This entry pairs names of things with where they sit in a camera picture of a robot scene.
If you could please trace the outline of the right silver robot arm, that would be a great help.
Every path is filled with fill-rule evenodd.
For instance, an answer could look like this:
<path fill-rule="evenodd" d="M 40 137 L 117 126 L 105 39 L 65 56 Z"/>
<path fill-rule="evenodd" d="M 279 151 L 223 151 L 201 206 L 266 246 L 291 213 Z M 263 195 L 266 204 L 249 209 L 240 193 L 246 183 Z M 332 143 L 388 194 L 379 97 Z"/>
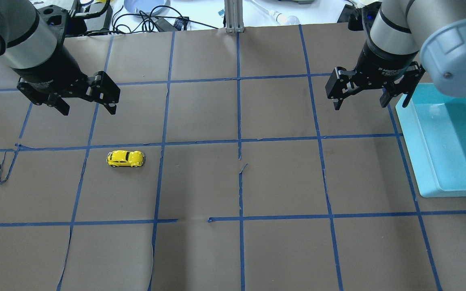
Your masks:
<path fill-rule="evenodd" d="M 353 70 L 336 67 L 326 83 L 335 110 L 364 90 L 382 89 L 386 107 L 405 95 L 409 105 L 424 74 L 449 97 L 466 98 L 466 0 L 383 0 L 361 10 L 366 34 Z"/>

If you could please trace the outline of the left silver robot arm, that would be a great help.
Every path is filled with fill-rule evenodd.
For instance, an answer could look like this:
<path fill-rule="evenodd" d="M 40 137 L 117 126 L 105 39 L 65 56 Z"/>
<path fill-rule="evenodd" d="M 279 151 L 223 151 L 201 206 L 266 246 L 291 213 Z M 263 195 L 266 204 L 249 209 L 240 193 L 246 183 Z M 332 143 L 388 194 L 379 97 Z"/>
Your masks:
<path fill-rule="evenodd" d="M 82 13 L 50 5 L 37 9 L 28 0 L 0 0 L 0 59 L 19 76 L 17 89 L 34 105 L 46 104 L 68 115 L 66 98 L 103 105 L 114 115 L 120 89 L 104 71 L 84 74 L 64 46 L 69 22 L 80 23 L 106 13 Z"/>

